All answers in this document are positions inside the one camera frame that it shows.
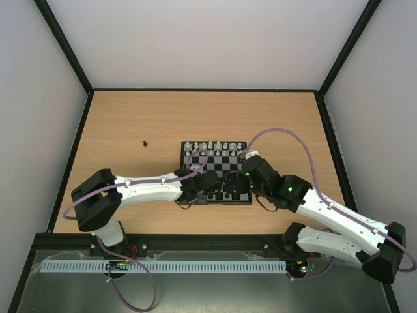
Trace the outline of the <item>black folding chess board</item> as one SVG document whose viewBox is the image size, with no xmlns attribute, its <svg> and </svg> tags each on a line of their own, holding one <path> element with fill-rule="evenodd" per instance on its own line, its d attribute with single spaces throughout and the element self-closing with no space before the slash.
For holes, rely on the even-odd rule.
<svg viewBox="0 0 417 313">
<path fill-rule="evenodd" d="M 191 147 L 190 148 L 186 148 L 186 142 L 181 142 L 181 155 L 180 155 L 180 166 L 182 168 L 189 168 L 190 170 L 195 170 L 197 169 L 205 159 L 208 160 L 207 164 L 204 167 L 205 171 L 210 171 L 210 170 L 214 170 L 218 177 L 222 180 L 223 186 L 224 186 L 224 182 L 223 182 L 223 176 L 227 173 L 227 172 L 239 172 L 242 169 L 242 163 L 243 163 L 243 159 L 241 157 L 238 156 L 238 152 L 240 150 L 237 149 L 237 145 L 238 143 L 242 144 L 242 150 L 245 150 L 247 143 L 246 142 L 227 142 L 228 144 L 228 149 L 227 150 L 223 150 L 223 144 L 225 143 L 225 141 L 220 141 L 222 148 L 217 150 L 216 149 L 216 142 L 217 141 L 212 141 L 213 142 L 213 149 L 208 149 L 208 144 L 209 141 L 196 141 L 199 143 L 199 149 L 198 149 L 198 153 L 196 155 L 193 155 L 193 151 L 197 150 L 194 148 L 194 143 L 195 142 L 190 142 Z M 206 142 L 207 144 L 207 148 L 206 149 L 202 149 L 202 144 L 203 142 Z M 235 149 L 234 150 L 230 150 L 230 144 L 231 143 L 235 143 Z M 214 155 L 209 156 L 209 151 L 213 150 L 214 151 Z M 186 151 L 190 151 L 190 156 L 186 156 L 185 152 Z M 205 156 L 201 156 L 201 151 L 206 151 L 206 155 Z M 220 156 L 215 156 L 216 151 L 220 151 Z M 228 156 L 222 156 L 222 151 L 228 151 Z M 235 156 L 230 156 L 230 151 L 235 151 Z M 229 194 L 229 199 L 226 200 L 224 198 L 224 195 L 226 194 L 223 191 L 223 186 L 220 190 L 212 193 L 214 194 L 214 199 L 211 200 L 209 199 L 209 195 L 207 195 L 207 205 L 251 205 L 252 204 L 252 196 L 250 193 L 247 194 L 241 194 L 238 195 L 239 199 L 237 200 L 233 200 L 232 199 L 232 194 Z M 217 200 L 216 199 L 216 195 L 217 193 L 222 193 L 223 194 L 223 199 L 222 200 Z"/>
</svg>

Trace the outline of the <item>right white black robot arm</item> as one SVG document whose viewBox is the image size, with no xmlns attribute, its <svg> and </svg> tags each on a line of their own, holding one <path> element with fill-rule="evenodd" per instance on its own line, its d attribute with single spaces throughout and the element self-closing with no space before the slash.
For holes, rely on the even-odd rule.
<svg viewBox="0 0 417 313">
<path fill-rule="evenodd" d="M 223 181 L 228 193 L 251 192 L 275 209 L 312 218 L 332 230 L 326 233 L 292 223 L 283 236 L 289 254 L 326 254 L 361 267 L 379 282 L 394 282 L 404 255 L 400 245 L 405 244 L 405 228 L 397 222 L 384 224 L 362 216 L 295 175 L 281 176 L 258 155 L 247 158 L 240 171 L 227 173 Z"/>
</svg>

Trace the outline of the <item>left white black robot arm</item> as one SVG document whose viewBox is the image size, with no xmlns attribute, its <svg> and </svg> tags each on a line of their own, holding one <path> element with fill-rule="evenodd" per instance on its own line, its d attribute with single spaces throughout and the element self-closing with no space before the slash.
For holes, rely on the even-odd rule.
<svg viewBox="0 0 417 313">
<path fill-rule="evenodd" d="M 193 204 L 199 196 L 221 189 L 222 180 L 214 170 L 179 169 L 162 176 L 132 178 L 103 169 L 76 187 L 71 197 L 79 231 L 91 232 L 106 247 L 113 247 L 124 241 L 122 226 L 113 219 L 117 209 L 152 201 Z"/>
</svg>

